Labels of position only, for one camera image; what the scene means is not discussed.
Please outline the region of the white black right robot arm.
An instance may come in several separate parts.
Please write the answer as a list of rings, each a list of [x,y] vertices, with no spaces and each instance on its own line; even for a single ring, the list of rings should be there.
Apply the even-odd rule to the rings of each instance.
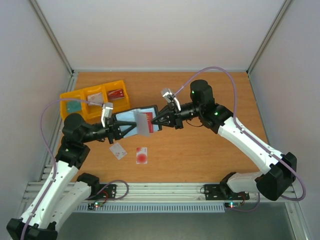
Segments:
[[[252,134],[228,108],[215,102],[207,81],[199,79],[190,84],[191,102],[185,104],[180,104],[168,88],[161,94],[167,105],[152,119],[152,124],[182,129],[184,121],[198,118],[204,127],[234,144],[258,167],[258,172],[226,175],[219,183],[224,198],[256,192],[276,201],[295,181],[297,158],[290,152],[281,153]]]

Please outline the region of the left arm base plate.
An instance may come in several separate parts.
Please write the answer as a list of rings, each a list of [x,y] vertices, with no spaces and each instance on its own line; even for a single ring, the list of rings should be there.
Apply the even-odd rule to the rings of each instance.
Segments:
[[[110,184],[97,195],[88,197],[87,200],[91,200],[91,201],[103,200],[104,201],[106,198],[115,199],[116,195],[117,195],[117,185]]]

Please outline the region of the green card in bin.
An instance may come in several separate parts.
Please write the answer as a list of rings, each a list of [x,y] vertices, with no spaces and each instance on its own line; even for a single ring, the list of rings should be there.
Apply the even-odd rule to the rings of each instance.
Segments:
[[[66,111],[68,114],[81,112],[82,105],[80,101],[71,100],[66,103]]]

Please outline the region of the yellow three-compartment bin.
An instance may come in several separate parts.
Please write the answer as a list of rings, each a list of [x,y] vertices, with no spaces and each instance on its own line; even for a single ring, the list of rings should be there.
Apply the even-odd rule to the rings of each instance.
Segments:
[[[123,80],[117,80],[79,90],[62,93],[60,116],[64,120],[72,113],[80,114],[85,121],[96,123],[102,114],[102,104],[112,103],[113,113],[131,108],[129,96]]]

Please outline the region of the aluminium front rail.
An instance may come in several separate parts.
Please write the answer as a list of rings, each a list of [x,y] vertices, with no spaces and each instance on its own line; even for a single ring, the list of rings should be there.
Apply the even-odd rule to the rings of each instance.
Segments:
[[[32,203],[44,182],[29,182],[22,197],[22,203]],[[126,192],[124,183],[116,184],[116,197],[121,197]],[[130,182],[129,192],[121,203],[204,203],[209,190],[205,190],[204,182],[178,183],[178,182]],[[248,192],[249,199],[245,203],[256,203],[258,193]],[[288,197],[296,197],[295,191],[290,186],[285,194]]]

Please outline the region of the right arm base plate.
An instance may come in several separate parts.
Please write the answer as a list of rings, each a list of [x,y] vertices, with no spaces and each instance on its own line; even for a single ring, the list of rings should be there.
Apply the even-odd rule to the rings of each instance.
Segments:
[[[248,193],[244,191],[233,192],[226,184],[204,184],[200,188],[200,193],[204,194],[206,201],[240,201],[250,199]]]

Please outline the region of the maroon stripe card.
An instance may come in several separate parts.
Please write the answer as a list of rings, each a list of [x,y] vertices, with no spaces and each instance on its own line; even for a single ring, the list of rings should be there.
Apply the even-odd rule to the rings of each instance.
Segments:
[[[153,114],[151,112],[135,111],[134,119],[136,122],[137,134],[145,137],[150,137],[153,132]]]

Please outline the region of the red white circle card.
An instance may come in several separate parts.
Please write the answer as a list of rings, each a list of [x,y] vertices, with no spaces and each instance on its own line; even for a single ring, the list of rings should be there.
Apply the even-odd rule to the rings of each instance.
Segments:
[[[146,147],[136,148],[136,163],[147,164],[148,163],[148,149]]]

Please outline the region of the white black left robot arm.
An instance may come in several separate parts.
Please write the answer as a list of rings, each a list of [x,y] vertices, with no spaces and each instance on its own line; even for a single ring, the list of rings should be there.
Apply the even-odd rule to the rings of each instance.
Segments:
[[[63,138],[49,177],[20,218],[12,218],[6,229],[13,240],[55,240],[62,225],[77,206],[86,199],[96,199],[101,193],[100,179],[83,173],[67,194],[63,194],[72,178],[86,160],[88,142],[122,139],[137,126],[132,121],[118,121],[115,117],[103,123],[89,124],[78,113],[64,120]]]

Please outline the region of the white red pattern card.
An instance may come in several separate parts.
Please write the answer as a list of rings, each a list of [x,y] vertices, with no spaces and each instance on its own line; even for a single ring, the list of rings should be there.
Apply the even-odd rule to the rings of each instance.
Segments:
[[[121,160],[127,155],[127,152],[119,143],[113,144],[109,148],[109,150],[112,152],[112,154],[116,157],[117,160]]]

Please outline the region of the red card in bin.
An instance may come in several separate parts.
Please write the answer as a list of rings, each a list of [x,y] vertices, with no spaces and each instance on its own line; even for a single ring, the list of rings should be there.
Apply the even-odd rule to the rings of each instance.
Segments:
[[[109,101],[117,101],[125,98],[125,93],[122,88],[110,90],[107,92],[107,98]]]

